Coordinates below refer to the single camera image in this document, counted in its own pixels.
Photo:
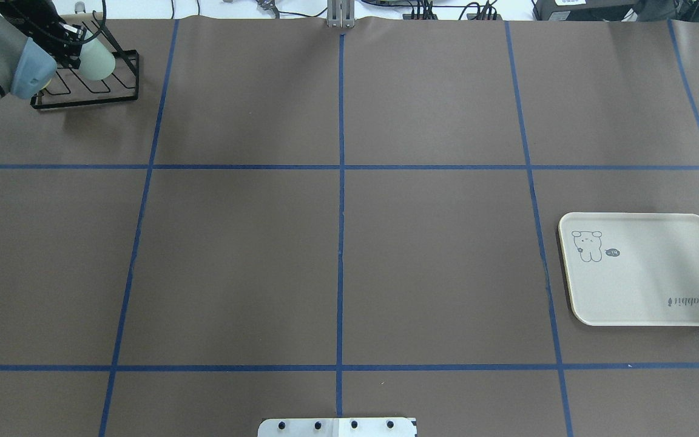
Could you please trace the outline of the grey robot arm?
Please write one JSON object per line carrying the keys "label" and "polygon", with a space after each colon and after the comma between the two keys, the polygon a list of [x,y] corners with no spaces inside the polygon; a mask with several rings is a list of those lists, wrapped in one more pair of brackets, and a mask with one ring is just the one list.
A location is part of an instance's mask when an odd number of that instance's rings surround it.
{"label": "grey robot arm", "polygon": [[70,25],[51,1],[0,1],[0,100],[29,100],[58,67],[78,67],[81,46],[91,36]]}

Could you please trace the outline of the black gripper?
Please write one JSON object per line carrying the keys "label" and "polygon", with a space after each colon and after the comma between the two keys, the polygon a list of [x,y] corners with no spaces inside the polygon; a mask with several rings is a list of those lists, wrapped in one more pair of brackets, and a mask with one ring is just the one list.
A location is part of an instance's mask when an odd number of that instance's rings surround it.
{"label": "black gripper", "polygon": [[20,1],[19,12],[31,27],[30,35],[61,67],[79,69],[86,28],[70,25],[50,1]]}

